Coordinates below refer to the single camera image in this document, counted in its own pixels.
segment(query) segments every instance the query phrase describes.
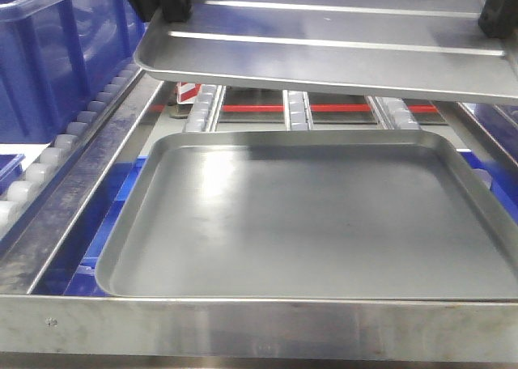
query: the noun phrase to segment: blue surface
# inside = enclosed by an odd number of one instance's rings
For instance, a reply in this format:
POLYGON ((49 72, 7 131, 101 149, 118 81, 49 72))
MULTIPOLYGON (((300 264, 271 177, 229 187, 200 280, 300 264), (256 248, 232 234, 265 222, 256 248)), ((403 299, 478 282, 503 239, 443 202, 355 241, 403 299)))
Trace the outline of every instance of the blue surface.
MULTIPOLYGON (((506 151, 518 161, 518 117, 515 116, 516 108, 503 108, 503 114, 496 111, 488 104, 468 104, 474 118, 486 129, 506 151)), ((518 201, 518 179, 513 179, 509 173, 497 163, 483 163, 484 168, 499 183, 503 191, 513 200, 518 201)))
MULTIPOLYGON (((482 161, 480 161, 480 159, 478 159, 478 157, 473 154, 473 152, 461 152, 461 155, 465 158, 471 168, 483 169, 491 175, 491 172, 488 170, 487 166, 485 166, 482 161)), ((499 180, 493 179, 491 182, 490 191, 499 200, 509 215, 512 216, 515 222, 518 223, 518 197, 512 198, 505 191, 505 189, 512 187, 513 184, 501 184, 499 183, 499 180)))
POLYGON ((0 142, 50 142, 131 61, 126 0, 0 0, 0 142))
POLYGON ((96 246, 96 240, 92 241, 92 239, 97 236, 98 231, 102 231, 100 227, 103 227, 104 221, 113 216, 110 214, 110 209, 113 208, 114 200, 134 166, 133 163, 113 165, 74 225, 67 241, 59 248, 51 265, 34 290, 35 294, 62 295, 70 285, 70 281, 77 280, 74 275, 77 274, 78 265, 82 264, 85 253, 90 252, 89 247, 96 246))
POLYGON ((97 230, 93 236, 93 240, 91 241, 87 251, 84 253, 84 257, 81 260, 79 267, 75 270, 74 276, 70 280, 68 287, 65 289, 64 295, 106 296, 106 294, 97 286, 94 275, 97 259, 99 258, 99 255, 103 250, 103 246, 113 229, 113 225, 115 225, 115 222, 121 213, 122 206, 130 195, 135 181, 137 181, 138 174, 140 173, 145 161, 146 158, 139 158, 135 164, 131 166, 118 194, 114 198, 113 204, 109 208, 103 222, 100 224, 99 230, 97 230))
POLYGON ((0 195, 22 174, 23 155, 0 155, 0 195))

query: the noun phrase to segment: red and white striped label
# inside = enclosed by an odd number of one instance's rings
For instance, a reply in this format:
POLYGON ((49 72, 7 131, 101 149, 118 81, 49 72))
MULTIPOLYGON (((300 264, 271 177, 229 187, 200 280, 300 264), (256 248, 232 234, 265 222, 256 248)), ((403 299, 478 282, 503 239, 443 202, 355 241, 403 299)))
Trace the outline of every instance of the red and white striped label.
POLYGON ((201 84, 183 83, 176 84, 176 102, 178 104, 193 104, 201 84))

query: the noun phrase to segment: screw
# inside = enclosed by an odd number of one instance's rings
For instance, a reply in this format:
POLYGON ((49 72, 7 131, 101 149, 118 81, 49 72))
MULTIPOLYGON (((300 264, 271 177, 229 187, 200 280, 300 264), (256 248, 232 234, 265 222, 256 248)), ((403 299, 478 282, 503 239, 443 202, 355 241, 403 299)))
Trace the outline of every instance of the screw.
POLYGON ((54 318, 45 319, 45 324, 48 326, 57 326, 57 320, 54 318))

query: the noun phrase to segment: aluminum baking tray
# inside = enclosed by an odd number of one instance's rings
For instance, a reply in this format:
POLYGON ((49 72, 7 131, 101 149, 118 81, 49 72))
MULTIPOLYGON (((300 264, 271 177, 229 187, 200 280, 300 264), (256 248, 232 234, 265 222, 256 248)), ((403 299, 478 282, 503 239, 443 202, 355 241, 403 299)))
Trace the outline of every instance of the aluminum baking tray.
POLYGON ((518 104, 518 40, 488 39, 484 0, 194 0, 135 53, 172 81, 518 104))
POLYGON ((518 298, 516 224, 422 131, 177 134, 99 259, 112 295, 518 298))

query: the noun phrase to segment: blue bin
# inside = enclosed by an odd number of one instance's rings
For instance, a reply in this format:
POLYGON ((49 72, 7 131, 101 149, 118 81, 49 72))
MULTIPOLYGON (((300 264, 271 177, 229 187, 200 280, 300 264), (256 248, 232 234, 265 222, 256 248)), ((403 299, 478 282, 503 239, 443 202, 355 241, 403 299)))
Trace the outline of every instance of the blue bin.
POLYGON ((22 174, 23 155, 0 155, 0 195, 22 174))
POLYGON ((50 142, 131 61, 126 0, 0 0, 0 142, 50 142))

